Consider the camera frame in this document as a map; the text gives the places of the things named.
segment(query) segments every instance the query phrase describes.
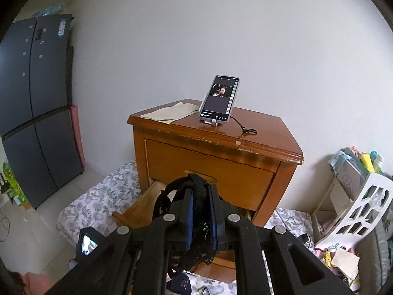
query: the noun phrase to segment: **blue and white sticker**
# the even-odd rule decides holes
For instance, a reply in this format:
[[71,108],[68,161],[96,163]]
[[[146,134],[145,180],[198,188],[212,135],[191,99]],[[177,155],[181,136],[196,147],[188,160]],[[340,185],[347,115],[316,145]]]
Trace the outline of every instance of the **blue and white sticker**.
[[62,38],[64,36],[64,30],[66,28],[66,23],[67,23],[67,20],[65,20],[65,19],[60,20],[60,24],[58,26],[58,33],[57,33],[58,38]]

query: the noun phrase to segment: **refrigerator door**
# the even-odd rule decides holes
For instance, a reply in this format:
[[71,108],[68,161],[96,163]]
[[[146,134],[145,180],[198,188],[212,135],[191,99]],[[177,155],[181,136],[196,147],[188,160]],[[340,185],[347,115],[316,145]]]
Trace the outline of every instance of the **refrigerator door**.
[[70,14],[37,18],[30,64],[34,117],[67,105],[66,51],[70,21]]
[[16,180],[33,208],[57,191],[46,166],[34,125],[3,140],[5,153]]
[[42,153],[57,187],[83,173],[68,110],[51,115],[35,125]]
[[36,19],[15,22],[0,44],[0,135],[33,118],[29,61]]

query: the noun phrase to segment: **yellow object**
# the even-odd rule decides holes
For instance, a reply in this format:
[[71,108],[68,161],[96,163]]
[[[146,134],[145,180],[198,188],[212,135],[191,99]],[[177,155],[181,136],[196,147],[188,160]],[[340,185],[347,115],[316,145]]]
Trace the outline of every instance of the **yellow object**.
[[366,167],[366,169],[367,169],[369,172],[375,172],[375,171],[374,171],[373,164],[372,164],[372,162],[371,162],[370,154],[364,153],[364,154],[360,157],[360,161],[363,163],[363,165]]
[[330,264],[331,261],[332,261],[332,258],[330,256],[330,252],[326,252],[325,253],[325,263],[326,263],[327,267],[333,267],[332,264]]

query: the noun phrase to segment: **metal bolt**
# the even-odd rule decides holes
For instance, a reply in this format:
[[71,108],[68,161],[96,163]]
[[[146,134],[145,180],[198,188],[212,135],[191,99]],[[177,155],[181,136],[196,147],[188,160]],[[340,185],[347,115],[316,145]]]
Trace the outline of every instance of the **metal bolt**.
[[239,222],[240,216],[237,214],[231,214],[228,216],[228,220],[230,220],[231,222]]
[[277,234],[284,234],[286,232],[286,228],[285,228],[285,226],[277,225],[277,226],[274,227],[274,231]]
[[120,226],[120,227],[117,229],[117,233],[118,233],[119,235],[125,235],[125,234],[127,234],[129,231],[130,231],[130,229],[129,229],[127,226]]
[[165,222],[172,222],[172,221],[175,220],[175,218],[176,218],[176,216],[174,214],[171,214],[171,213],[164,215],[164,221]]

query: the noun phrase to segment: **white bottle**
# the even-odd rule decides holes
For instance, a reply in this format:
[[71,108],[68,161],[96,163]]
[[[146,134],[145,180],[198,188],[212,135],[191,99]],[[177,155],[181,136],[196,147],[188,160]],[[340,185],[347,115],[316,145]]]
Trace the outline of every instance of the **white bottle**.
[[373,163],[374,171],[376,173],[379,173],[379,171],[381,170],[382,163],[384,162],[384,160],[385,160],[385,158],[382,155],[380,155],[380,154],[377,155],[377,158],[374,160],[374,163]]

